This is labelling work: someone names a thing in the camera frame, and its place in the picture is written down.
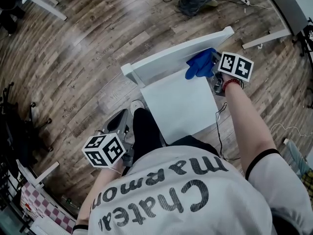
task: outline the pink checkered cloth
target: pink checkered cloth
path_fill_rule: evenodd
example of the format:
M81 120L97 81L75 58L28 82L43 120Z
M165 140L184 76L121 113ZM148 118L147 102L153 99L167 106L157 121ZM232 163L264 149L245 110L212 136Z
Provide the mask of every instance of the pink checkered cloth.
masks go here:
M26 204L31 208L29 216L33 220L38 216L49 216L63 229L72 233L75 221L48 202L29 182L23 186L21 195L21 207L25 208Z

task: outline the checkered fabric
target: checkered fabric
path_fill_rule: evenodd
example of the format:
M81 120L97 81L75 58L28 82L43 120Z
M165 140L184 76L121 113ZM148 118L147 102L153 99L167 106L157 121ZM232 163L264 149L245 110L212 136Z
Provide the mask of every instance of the checkered fabric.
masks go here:
M311 200L311 206L313 209L313 170L310 169L307 173L305 173L302 176L301 181L308 191L308 194Z
M75 221L48 202L29 182L23 186L21 195L21 207L25 208L26 204L31 208L29 216L33 220L38 216L49 216L63 229L72 233Z

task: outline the white chair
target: white chair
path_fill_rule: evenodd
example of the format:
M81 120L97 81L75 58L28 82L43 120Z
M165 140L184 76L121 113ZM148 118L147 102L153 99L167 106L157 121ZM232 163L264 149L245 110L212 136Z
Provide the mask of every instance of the white chair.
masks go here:
M186 61L210 47L217 48L233 34L226 27L122 66L124 75L139 85L168 144L215 123L218 109L208 82L205 77L186 80Z

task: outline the chair seat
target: chair seat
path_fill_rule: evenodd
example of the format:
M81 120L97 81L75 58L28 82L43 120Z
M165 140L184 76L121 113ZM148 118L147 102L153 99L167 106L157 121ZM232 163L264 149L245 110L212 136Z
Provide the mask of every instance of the chair seat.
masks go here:
M141 89L167 144L193 135L216 122L218 109L206 78L186 80L186 70Z

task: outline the hardwood floor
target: hardwood floor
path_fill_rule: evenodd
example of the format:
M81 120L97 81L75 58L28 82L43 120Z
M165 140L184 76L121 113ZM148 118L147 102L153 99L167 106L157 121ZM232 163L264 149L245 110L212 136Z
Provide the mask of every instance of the hardwood floor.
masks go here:
M262 49L241 47L282 26L273 10L250 6L245 11L242 6L219 1L217 8L189 18L177 12L178 0L58 1L58 9L68 16L65 22L27 2L18 32L0 42L0 88L14 81L10 101L19 103L22 116L34 101L37 123L53 119L41 135L54 151L36 154L39 162L34 170L40 174L54 162L60 163L46 180L56 197L65 194L83 202L98 170L85 159L82 145L114 113L142 99L120 67L226 26L233 27L235 34L219 50L254 61L245 92L269 128L280 122L285 127L297 126L301 133L312 132L313 110L306 108L312 98L306 91L312 71L308 59L300 57L298 45L287 37L266 43ZM266 0L250 1L270 6ZM237 158L228 109L219 125L225 156ZM313 145L312 137L300 137L294 129L284 131L275 126L272 134L282 154L286 153L283 137L292 139L304 155ZM195 137L220 149L216 126ZM233 163L240 169L240 160Z

